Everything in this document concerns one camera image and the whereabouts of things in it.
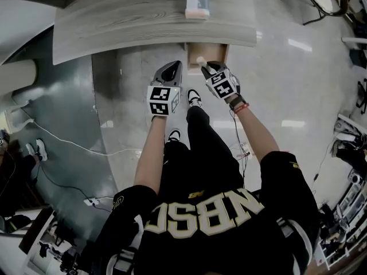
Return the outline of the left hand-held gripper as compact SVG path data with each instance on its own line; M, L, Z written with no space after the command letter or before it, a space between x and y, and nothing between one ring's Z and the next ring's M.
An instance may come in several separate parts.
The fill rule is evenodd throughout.
M176 112L181 102L182 68L181 61L172 61L156 71L147 88L147 107L153 116L169 116Z

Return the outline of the black jersey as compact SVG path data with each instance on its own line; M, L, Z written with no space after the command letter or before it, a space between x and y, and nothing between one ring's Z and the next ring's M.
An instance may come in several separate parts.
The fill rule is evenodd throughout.
M303 275L319 236L314 196L288 152L260 163L258 197L244 188L159 198L146 186L114 197L92 255L93 275L113 275L117 256L144 229L134 275Z

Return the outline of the beige bin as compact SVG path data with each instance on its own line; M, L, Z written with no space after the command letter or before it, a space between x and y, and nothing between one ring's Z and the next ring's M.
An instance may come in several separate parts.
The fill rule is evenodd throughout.
M30 101L24 104L13 105L0 113L0 129L5 130L9 135L17 133L26 127L27 124L34 123L34 119L25 115L23 108Z

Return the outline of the black wristwatch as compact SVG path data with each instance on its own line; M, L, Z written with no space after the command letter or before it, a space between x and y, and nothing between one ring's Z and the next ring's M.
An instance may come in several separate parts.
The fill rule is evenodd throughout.
M232 98L230 101L229 101L229 107L231 110L235 110L235 107L237 105L247 105L247 102L244 100L244 98L242 97L242 95L240 94L234 94L233 95L234 98Z

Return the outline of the white pedestal table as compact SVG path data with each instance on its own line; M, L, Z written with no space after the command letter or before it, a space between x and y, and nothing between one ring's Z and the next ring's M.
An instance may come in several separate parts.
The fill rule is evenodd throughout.
M3 68L16 51L54 25L56 8L24 0L0 0L0 96L30 85L30 78L15 78Z

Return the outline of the person's right forearm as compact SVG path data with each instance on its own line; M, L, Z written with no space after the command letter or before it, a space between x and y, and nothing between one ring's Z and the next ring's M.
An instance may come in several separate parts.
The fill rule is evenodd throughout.
M232 98L234 98L233 95L225 99L225 102L229 104ZM270 152L279 151L279 146L274 137L249 107L235 115L240 120L249 145L252 147L259 163Z

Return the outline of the white tissue box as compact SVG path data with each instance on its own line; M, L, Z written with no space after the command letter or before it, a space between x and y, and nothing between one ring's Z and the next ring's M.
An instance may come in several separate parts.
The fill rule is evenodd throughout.
M209 19L209 0L186 0L185 17L186 19Z

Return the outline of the person's left forearm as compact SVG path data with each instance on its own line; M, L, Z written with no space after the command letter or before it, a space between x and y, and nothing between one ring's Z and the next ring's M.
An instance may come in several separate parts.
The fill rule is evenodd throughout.
M135 173L134 185L151 188L159 193L163 168L165 130L167 118L156 116L151 122Z

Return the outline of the wooden drawer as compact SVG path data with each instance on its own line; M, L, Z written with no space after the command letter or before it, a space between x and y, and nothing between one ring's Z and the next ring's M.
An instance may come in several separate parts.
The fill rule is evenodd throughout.
M201 68L197 63L199 57L203 57L207 61L227 62L229 45L214 44L214 43L199 43L190 42L184 44L184 49L187 51L188 74L201 74Z

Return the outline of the grey wooden desk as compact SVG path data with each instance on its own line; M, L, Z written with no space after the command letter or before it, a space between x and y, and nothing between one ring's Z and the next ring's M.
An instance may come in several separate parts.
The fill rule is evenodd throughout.
M253 47L253 0L209 0L208 19L187 19L186 0L75 0L59 9L53 64L132 46L204 42Z

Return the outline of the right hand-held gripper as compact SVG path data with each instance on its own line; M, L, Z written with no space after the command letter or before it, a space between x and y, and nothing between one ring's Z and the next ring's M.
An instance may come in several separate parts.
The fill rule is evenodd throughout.
M207 65L201 67L206 86L216 98L222 100L240 93L239 80L227 68L224 62L219 61L208 61Z

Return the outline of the person's black trousers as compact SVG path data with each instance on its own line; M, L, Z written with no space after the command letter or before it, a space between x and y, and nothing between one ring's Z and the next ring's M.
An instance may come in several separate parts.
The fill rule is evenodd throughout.
M190 146L177 140L166 142L158 196L168 202L186 202L242 188L239 163L210 126L208 114L191 107L186 120Z

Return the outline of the person's right shoe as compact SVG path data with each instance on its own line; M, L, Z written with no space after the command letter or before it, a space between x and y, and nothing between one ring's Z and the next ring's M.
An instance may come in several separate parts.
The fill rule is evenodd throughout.
M189 107L202 108L201 96L195 89L189 89L187 91L187 98L188 98Z

